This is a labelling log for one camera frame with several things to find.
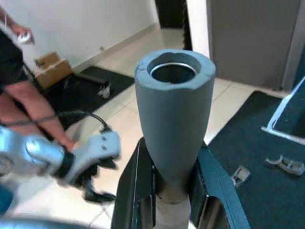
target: cardboard box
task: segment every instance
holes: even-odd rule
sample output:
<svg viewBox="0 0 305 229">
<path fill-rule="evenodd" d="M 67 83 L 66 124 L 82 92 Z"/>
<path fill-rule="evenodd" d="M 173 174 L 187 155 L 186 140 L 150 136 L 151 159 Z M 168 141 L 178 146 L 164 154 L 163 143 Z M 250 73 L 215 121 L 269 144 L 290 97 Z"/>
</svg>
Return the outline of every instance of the cardboard box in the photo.
<svg viewBox="0 0 305 229">
<path fill-rule="evenodd" d="M 38 58 L 36 61 L 43 65 L 43 69 L 40 69 L 35 74 L 35 79 L 43 89 L 51 87 L 73 73 L 69 63 L 64 59 L 60 59 L 55 52 Z"/>
<path fill-rule="evenodd" d="M 52 65 L 55 62 L 60 61 L 60 60 L 61 59 L 60 59 L 59 55 L 57 54 L 57 52 L 50 52 L 38 59 L 35 59 L 35 63 L 37 65 L 37 67 L 46 69 L 50 65 Z"/>
</svg>

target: black metal frame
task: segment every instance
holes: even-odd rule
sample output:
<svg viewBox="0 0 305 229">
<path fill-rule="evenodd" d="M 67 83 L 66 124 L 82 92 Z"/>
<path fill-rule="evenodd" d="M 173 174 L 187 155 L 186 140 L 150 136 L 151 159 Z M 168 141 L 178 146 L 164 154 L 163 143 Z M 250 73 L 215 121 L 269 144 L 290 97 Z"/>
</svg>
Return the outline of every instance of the black metal frame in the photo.
<svg viewBox="0 0 305 229">
<path fill-rule="evenodd" d="M 154 227 L 155 172 L 141 138 L 119 181 L 111 229 Z M 230 177 L 206 144 L 198 154 L 189 187 L 190 220 L 197 228 L 250 229 Z"/>
</svg>

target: gray foam cylinder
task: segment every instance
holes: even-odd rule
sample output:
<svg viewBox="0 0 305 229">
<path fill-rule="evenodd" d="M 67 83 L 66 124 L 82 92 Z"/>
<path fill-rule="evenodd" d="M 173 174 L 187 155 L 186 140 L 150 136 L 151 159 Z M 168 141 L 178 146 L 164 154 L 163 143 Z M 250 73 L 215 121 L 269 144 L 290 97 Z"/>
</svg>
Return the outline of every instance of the gray foam cylinder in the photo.
<svg viewBox="0 0 305 229">
<path fill-rule="evenodd" d="M 207 129 L 214 76 L 215 66 L 207 57 L 170 49 L 147 55 L 135 70 L 147 149 L 164 182 L 174 189 L 187 189 Z"/>
</svg>

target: white tile floor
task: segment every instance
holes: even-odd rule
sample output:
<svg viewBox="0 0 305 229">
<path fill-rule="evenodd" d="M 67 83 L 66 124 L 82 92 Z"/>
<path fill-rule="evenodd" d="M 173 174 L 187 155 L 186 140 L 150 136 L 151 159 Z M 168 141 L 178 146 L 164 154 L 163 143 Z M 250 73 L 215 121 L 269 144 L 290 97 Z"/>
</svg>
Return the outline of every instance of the white tile floor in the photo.
<svg viewBox="0 0 305 229">
<path fill-rule="evenodd" d="M 154 31 L 137 42 L 125 47 L 97 65 L 125 75 L 133 76 L 136 63 L 147 53 L 163 48 L 182 48 L 183 34 L 177 30 Z M 208 144 L 221 128 L 237 112 L 248 96 L 258 88 L 216 79 L 210 120 L 205 136 Z M 263 89 L 273 95 L 283 97 Z M 101 169 L 94 180 L 97 190 L 116 193 L 118 180 L 135 146 L 142 137 L 134 85 L 115 97 L 96 112 L 119 133 L 122 144 L 122 158 L 118 161 L 119 170 Z M 92 119 L 85 119 L 69 130 L 75 140 L 84 140 L 100 128 Z M 110 228 L 113 204 L 101 206 L 87 203 L 81 192 L 72 187 L 63 188 L 51 178 L 22 178 L 11 176 L 2 180 L 14 190 L 15 199 L 8 215 L 31 215 L 78 221 L 88 226 Z"/>
</svg>

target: white wall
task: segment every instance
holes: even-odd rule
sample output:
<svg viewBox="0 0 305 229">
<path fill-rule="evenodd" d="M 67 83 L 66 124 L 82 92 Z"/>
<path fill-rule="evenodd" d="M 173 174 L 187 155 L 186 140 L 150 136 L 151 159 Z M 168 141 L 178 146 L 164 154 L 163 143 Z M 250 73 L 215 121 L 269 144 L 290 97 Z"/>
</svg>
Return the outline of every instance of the white wall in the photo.
<svg viewBox="0 0 305 229">
<path fill-rule="evenodd" d="M 206 1 L 187 0 L 186 2 L 193 50 L 210 57 Z"/>
<path fill-rule="evenodd" d="M 153 0 L 0 0 L 35 45 L 23 45 L 25 62 L 57 51 L 76 66 L 157 22 Z"/>
</svg>

